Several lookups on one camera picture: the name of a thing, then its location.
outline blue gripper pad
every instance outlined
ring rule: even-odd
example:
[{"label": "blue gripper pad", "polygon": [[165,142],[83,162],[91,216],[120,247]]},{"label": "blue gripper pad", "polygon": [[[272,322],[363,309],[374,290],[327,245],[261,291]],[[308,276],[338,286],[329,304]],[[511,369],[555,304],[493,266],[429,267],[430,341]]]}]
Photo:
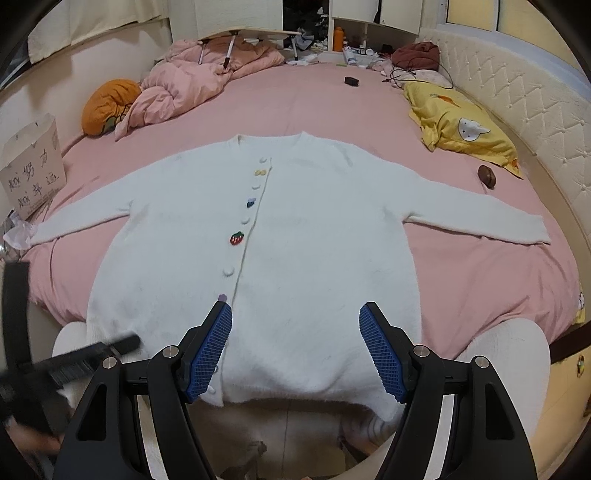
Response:
[{"label": "blue gripper pad", "polygon": [[367,305],[359,311],[359,330],[386,392],[404,403],[408,392],[404,387],[402,364]]},{"label": "blue gripper pad", "polygon": [[191,362],[189,386],[185,390],[191,402],[207,391],[230,330],[232,330],[232,309],[230,305],[224,304]]}]

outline white bottle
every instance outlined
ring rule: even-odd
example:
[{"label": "white bottle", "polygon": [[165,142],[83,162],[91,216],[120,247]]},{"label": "white bottle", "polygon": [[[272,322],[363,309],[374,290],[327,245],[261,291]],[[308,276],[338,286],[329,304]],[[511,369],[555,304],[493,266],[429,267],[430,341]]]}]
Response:
[{"label": "white bottle", "polygon": [[343,55],[345,56],[347,65],[357,65],[357,58],[355,57],[351,47],[343,48]]}]

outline tufted headboard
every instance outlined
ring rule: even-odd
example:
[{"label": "tufted headboard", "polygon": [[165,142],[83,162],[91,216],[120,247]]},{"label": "tufted headboard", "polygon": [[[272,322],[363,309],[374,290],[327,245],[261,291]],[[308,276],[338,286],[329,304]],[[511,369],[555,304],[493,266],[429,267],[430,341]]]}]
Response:
[{"label": "tufted headboard", "polygon": [[437,44],[456,87],[501,119],[530,150],[533,163],[525,171],[563,229],[591,299],[591,103],[549,71],[495,43],[443,29],[422,29],[419,41]]}]

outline maroon cloth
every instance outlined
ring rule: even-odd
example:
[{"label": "maroon cloth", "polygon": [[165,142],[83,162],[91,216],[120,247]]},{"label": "maroon cloth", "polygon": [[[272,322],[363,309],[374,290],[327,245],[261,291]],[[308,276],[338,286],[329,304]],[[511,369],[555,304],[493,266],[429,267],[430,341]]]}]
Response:
[{"label": "maroon cloth", "polygon": [[405,70],[438,70],[439,47],[429,41],[400,47],[392,53],[392,64]]}]

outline orange bottle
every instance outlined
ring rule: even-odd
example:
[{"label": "orange bottle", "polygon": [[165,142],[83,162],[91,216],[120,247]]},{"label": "orange bottle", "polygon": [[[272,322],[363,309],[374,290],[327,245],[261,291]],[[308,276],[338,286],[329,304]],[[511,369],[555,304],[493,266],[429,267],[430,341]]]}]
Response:
[{"label": "orange bottle", "polygon": [[333,51],[343,51],[343,40],[345,31],[341,27],[335,27],[333,34]]}]

